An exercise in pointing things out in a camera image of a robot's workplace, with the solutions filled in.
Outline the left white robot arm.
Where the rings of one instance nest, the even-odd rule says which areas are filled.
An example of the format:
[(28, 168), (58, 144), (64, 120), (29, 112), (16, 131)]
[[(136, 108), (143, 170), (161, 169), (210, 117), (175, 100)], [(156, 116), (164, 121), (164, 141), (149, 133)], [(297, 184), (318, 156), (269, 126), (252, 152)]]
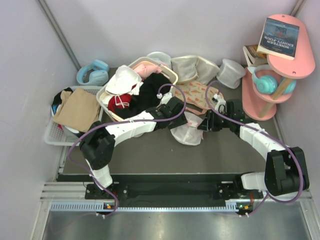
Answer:
[(172, 97), (166, 104), (150, 107), (124, 121), (101, 128), (98, 128), (99, 121), (93, 123), (91, 132), (81, 140), (79, 148), (96, 182), (97, 194), (105, 199), (113, 194), (109, 163), (118, 144), (138, 135), (186, 124), (185, 108), (180, 99)]

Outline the white pink-trimmed mesh laundry bag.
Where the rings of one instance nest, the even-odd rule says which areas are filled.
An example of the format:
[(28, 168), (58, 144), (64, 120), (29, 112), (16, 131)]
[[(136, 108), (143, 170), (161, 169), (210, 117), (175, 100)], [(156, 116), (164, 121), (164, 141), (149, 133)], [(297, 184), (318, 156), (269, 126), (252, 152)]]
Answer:
[(203, 140), (203, 130), (199, 130), (198, 126), (202, 123), (202, 119), (197, 115), (185, 112), (187, 123), (170, 130), (176, 141), (183, 145), (197, 146)]

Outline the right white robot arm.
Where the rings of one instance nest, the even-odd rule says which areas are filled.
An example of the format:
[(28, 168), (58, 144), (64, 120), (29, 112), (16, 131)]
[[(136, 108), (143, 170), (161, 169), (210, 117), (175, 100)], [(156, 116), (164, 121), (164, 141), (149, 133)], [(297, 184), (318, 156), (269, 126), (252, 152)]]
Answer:
[(229, 129), (248, 143), (265, 160), (263, 172), (238, 175), (233, 192), (245, 198), (252, 190), (266, 191), (272, 197), (302, 192), (310, 186), (304, 151), (300, 147), (288, 147), (269, 135), (255, 120), (247, 118), (239, 99), (212, 98), (214, 109), (206, 112), (198, 126), (205, 132)]

